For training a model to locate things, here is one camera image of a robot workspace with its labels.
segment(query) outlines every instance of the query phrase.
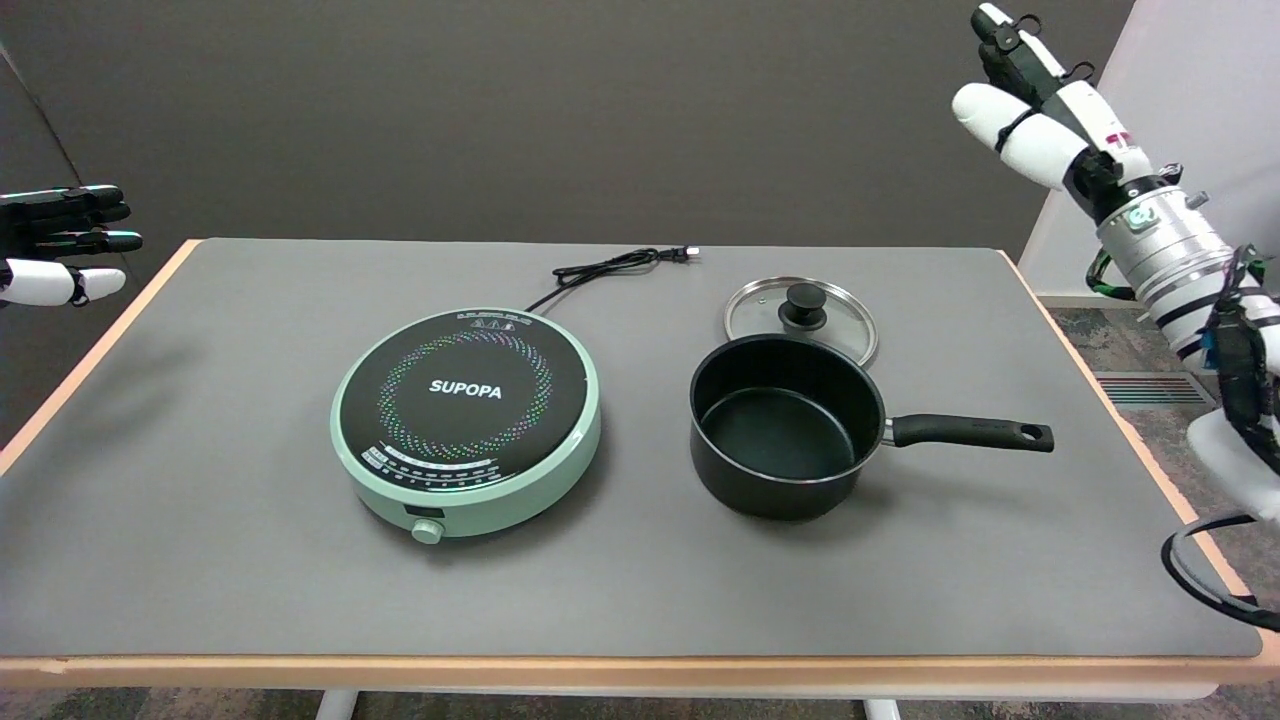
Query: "black handle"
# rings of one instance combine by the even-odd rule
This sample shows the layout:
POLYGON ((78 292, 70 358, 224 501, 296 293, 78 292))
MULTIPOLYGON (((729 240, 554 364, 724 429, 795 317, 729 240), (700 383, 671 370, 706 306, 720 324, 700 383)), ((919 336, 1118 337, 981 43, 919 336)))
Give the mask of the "black handle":
POLYGON ((963 418, 960 415, 904 415, 891 420, 886 441, 895 447, 918 442, 946 442, 1001 450, 1053 452, 1053 430, 1048 425, 963 418))
POLYGON ((787 300, 778 306, 778 319, 788 328, 815 331, 827 324, 827 293, 813 283, 795 283, 787 288, 787 300))

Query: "black robotic finger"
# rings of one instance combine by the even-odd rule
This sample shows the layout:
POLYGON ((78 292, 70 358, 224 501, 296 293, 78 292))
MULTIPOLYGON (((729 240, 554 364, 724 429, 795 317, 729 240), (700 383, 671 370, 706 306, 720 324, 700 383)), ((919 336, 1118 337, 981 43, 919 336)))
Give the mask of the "black robotic finger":
POLYGON ((88 215, 122 204, 124 192, 114 184, 0 195, 0 209, 14 224, 61 215, 88 215))
POLYGON ((125 204, 111 205, 101 210, 83 214, 58 215, 26 223, 15 223, 14 228, 23 234, 41 237, 59 232, 87 232, 106 223, 128 218, 133 211, 125 204))
POLYGON ((142 236, 136 232, 95 229, 44 237, 31 243, 27 256, 32 260, 58 260, 73 255, 132 252, 140 247, 142 247, 142 236))

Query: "saucepan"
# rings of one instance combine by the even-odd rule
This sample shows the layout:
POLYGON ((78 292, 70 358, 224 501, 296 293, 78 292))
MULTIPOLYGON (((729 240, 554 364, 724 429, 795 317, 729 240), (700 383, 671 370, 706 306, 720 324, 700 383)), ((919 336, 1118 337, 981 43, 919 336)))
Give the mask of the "saucepan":
POLYGON ((881 445, 942 442, 1052 452, 1047 425, 965 418, 887 418, 870 375, 804 337, 755 334, 708 355, 690 386, 691 450, 703 484, 758 518, 812 520, 840 505, 881 445))

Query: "wire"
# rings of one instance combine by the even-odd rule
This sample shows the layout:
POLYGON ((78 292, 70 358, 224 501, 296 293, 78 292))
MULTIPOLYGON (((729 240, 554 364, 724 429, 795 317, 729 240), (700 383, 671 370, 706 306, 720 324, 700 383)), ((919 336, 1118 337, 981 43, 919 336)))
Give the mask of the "wire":
POLYGON ((1188 543, 1194 534, 1220 528, 1247 525, 1254 521, 1257 520, 1252 515, 1233 511, 1212 518, 1203 518, 1184 525, 1183 529, 1165 539, 1165 543, 1160 548, 1160 560, 1165 565, 1165 570, 1174 578, 1174 582, 1201 603, 1240 623, 1280 633, 1280 612, 1260 607, 1257 605, 1258 600, 1253 596, 1220 593, 1203 578, 1192 573, 1185 559, 1181 556, 1184 543, 1188 543))
POLYGON ((698 258, 698 254, 699 250, 696 247, 689 247, 687 245, 681 247, 668 247, 666 250, 658 250, 657 247, 641 247, 640 250, 623 252, 617 258, 609 258, 603 263, 556 268, 552 270, 552 274, 556 275, 556 290, 544 295, 538 302, 525 307, 525 313, 532 313, 554 300, 561 293, 568 292, 575 287, 581 287, 595 278, 603 278, 604 275, 612 275, 613 273, 623 270, 646 268, 663 260, 668 263, 687 263, 689 260, 698 258))

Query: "black lid knob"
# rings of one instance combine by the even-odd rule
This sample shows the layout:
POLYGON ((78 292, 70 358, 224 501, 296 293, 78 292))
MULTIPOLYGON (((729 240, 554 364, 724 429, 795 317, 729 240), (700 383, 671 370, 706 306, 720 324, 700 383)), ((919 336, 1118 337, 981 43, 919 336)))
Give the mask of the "black lid knob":
POLYGON ((827 293, 813 283, 787 288, 787 300, 778 306, 778 319, 788 328, 813 332, 827 324, 827 293))

